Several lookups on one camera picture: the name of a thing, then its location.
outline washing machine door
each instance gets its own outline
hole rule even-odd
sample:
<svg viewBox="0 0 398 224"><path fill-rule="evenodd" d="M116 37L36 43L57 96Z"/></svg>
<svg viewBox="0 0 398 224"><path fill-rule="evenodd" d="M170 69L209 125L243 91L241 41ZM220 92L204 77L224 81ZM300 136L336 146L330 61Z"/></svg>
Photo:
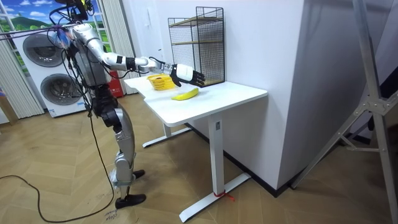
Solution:
<svg viewBox="0 0 398 224"><path fill-rule="evenodd" d="M62 63L62 49L54 46L54 42L51 36L32 34L24 41L24 52L37 65L56 67Z"/></svg>
<svg viewBox="0 0 398 224"><path fill-rule="evenodd" d="M81 98L75 85L74 78L65 74L53 74L43 80L40 90L49 102L56 105L70 105Z"/></svg>

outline wire shelf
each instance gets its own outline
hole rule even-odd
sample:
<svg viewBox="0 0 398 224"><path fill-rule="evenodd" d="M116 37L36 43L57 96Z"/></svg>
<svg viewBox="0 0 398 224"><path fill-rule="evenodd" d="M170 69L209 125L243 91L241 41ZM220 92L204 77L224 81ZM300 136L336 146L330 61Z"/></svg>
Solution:
<svg viewBox="0 0 398 224"><path fill-rule="evenodd" d="M225 82L224 13L220 7L197 7L192 18L169 18L174 63L205 75L205 86Z"/></svg>

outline washing machine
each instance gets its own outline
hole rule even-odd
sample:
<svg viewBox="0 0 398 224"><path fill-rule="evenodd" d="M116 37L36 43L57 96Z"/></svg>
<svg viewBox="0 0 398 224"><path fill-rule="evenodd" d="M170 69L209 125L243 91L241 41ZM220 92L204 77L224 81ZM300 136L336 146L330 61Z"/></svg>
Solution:
<svg viewBox="0 0 398 224"><path fill-rule="evenodd" d="M49 36L46 32L31 34L15 38L14 43L49 113L57 117L83 111L85 104L73 83L75 78L63 66L62 49L52 44L52 35L53 32Z"/></svg>

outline yellow basket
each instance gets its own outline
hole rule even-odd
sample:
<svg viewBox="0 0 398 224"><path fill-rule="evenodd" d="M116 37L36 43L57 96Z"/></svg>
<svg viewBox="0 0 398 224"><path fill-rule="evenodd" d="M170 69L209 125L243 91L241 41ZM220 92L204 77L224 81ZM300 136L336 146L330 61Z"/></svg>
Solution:
<svg viewBox="0 0 398 224"><path fill-rule="evenodd" d="M147 78L150 84L155 88L155 90L168 90L174 88L174 82L170 76L165 74L150 75Z"/></svg>

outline label sticker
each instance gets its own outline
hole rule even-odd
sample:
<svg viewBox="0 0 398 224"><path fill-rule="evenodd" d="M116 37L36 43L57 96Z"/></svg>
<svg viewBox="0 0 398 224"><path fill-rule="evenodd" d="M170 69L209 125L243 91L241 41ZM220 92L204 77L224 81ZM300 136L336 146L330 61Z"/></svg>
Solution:
<svg viewBox="0 0 398 224"><path fill-rule="evenodd" d="M50 115L51 115L51 116L56 116L56 115L57 115L56 112L55 112L55 110L49 110L49 112L50 112Z"/></svg>

